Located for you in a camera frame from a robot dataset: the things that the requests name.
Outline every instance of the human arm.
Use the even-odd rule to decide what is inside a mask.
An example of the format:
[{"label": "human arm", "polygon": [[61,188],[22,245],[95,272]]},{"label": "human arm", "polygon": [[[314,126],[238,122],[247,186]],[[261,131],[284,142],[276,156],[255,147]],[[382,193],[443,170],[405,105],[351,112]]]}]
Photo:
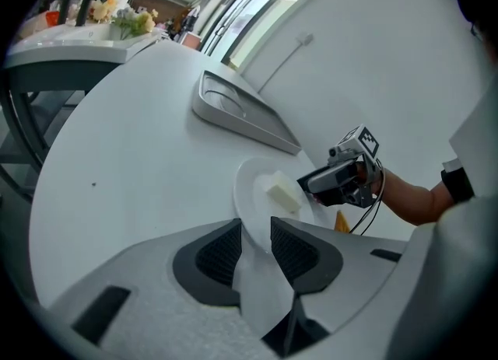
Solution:
[{"label": "human arm", "polygon": [[[435,222],[454,200],[444,185],[439,182],[432,190],[414,186],[396,176],[390,170],[384,170],[386,183],[382,201],[401,219],[413,225]],[[372,191],[379,194],[381,180],[372,183]]]}]

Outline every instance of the white round table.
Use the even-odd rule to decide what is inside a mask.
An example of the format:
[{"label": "white round table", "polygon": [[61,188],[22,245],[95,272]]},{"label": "white round table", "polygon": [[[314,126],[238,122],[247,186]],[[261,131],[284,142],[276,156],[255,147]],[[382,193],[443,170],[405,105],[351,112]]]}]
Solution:
[{"label": "white round table", "polygon": [[[191,96],[204,69],[259,98],[230,68],[165,41],[113,70],[65,123],[31,212],[42,306],[135,243],[236,218],[233,179],[245,159],[271,157],[295,177],[314,169],[304,152],[292,156],[197,117]],[[333,226],[335,209],[317,213],[317,224]]]}]

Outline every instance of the hand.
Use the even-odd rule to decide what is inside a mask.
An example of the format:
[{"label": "hand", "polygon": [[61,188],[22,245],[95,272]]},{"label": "hand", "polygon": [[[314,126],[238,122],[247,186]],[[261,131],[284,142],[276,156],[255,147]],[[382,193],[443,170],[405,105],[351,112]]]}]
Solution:
[{"label": "hand", "polygon": [[[358,171],[358,177],[360,183],[366,182],[366,170],[364,163],[356,163],[356,170]],[[379,195],[382,187],[382,175],[378,173],[376,174],[375,180],[370,184],[370,188],[372,190],[372,194]]]}]

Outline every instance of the flower bouquet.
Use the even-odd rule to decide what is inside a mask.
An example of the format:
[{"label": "flower bouquet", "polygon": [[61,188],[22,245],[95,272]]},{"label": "flower bouquet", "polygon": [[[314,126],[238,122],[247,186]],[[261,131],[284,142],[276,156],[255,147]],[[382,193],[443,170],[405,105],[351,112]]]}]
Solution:
[{"label": "flower bouquet", "polygon": [[157,16],[158,13],[155,9],[152,10],[152,13],[142,12],[140,14],[135,13],[132,8],[121,9],[117,11],[113,24],[121,28],[121,39],[125,40],[128,37],[138,37],[152,32],[156,25],[153,17]]},{"label": "flower bouquet", "polygon": [[117,0],[106,0],[104,3],[101,0],[94,0],[90,4],[89,17],[98,23],[109,22],[116,7]]}]

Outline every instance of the white plate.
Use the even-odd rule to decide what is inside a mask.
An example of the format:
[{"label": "white plate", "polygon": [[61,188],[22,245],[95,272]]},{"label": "white plate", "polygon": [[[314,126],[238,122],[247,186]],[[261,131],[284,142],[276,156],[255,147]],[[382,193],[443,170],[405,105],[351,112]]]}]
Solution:
[{"label": "white plate", "polygon": [[239,218],[242,219],[244,228],[253,241],[265,252],[272,252],[272,241],[270,239],[270,218],[292,218],[301,222],[314,224],[314,215],[306,195],[299,184],[296,192],[302,196],[302,207],[299,211],[291,213],[268,196],[263,187],[270,176],[277,170],[281,170],[291,180],[299,177],[294,176],[280,166],[274,159],[252,158],[240,164],[233,185],[233,201]]}]

